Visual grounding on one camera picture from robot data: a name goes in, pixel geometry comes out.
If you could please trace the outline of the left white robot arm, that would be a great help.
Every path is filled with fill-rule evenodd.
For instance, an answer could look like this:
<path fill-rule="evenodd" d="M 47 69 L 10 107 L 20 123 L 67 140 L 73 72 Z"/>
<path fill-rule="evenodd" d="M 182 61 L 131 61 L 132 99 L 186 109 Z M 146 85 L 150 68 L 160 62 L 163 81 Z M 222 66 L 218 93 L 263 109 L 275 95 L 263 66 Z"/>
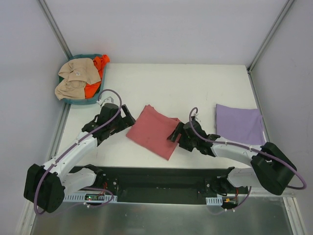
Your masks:
<path fill-rule="evenodd" d="M 33 164 L 27 171 L 23 196 L 44 212 L 52 213 L 64 198 L 80 189 L 105 191 L 104 171 L 92 164 L 71 170 L 104 140 L 135 124 L 127 105 L 106 103 L 93 120 L 85 124 L 67 150 L 43 165 Z"/>

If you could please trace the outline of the pink red t shirt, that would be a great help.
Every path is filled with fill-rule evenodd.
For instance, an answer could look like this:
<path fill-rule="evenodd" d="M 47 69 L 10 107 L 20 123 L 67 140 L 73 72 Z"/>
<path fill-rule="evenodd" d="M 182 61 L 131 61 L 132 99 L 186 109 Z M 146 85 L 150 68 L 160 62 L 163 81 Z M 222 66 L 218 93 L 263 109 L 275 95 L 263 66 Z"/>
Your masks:
<path fill-rule="evenodd" d="M 155 110 L 153 106 L 146 105 L 126 137 L 169 160 L 177 142 L 172 142 L 167 138 L 173 133 L 179 122 L 178 118 L 167 117 Z"/>

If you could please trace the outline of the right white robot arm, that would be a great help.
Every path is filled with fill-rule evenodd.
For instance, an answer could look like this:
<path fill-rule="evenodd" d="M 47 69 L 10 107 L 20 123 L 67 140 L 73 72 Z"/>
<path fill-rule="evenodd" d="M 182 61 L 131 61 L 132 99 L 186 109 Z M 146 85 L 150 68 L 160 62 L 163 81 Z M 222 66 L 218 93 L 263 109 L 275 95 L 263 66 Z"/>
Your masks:
<path fill-rule="evenodd" d="M 203 155 L 228 158 L 247 165 L 246 168 L 231 168 L 220 180 L 221 190 L 225 193 L 239 187 L 256 187 L 281 195 L 297 171 L 275 144 L 247 145 L 230 142 L 217 134 L 206 134 L 194 117 L 190 122 L 179 122 L 167 139 L 177 141 L 189 152 L 197 149 Z"/>

